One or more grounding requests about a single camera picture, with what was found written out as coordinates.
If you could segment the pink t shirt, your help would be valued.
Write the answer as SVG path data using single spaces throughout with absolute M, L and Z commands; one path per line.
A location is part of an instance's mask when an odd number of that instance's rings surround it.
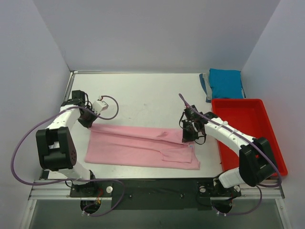
M 85 162 L 92 164 L 200 169 L 193 143 L 175 128 L 94 124 Z

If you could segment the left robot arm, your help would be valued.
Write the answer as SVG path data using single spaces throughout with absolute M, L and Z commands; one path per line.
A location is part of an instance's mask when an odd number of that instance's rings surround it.
M 59 172 L 71 178 L 76 185 L 81 185 L 81 191 L 88 197 L 98 191 L 94 174 L 77 162 L 77 151 L 74 145 L 71 129 L 76 122 L 83 127 L 91 128 L 93 122 L 108 104 L 102 100 L 93 103 L 86 102 L 86 93 L 73 91 L 72 98 L 61 104 L 60 114 L 43 130 L 36 132 L 36 143 L 40 166 L 53 172 Z

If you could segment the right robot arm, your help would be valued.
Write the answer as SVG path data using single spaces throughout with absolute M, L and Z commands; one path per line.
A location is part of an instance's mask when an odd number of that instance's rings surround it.
M 183 129 L 192 135 L 184 137 L 185 142 L 197 140 L 199 133 L 203 137 L 212 136 L 230 148 L 239 158 L 238 167 L 221 173 L 213 182 L 213 191 L 217 195 L 224 195 L 231 187 L 240 184 L 251 187 L 277 187 L 262 184 L 273 174 L 280 175 L 271 145 L 266 138 L 246 135 L 212 112 L 198 112 L 195 105 L 187 104 L 183 116 L 185 119 L 180 121 L 183 123 Z

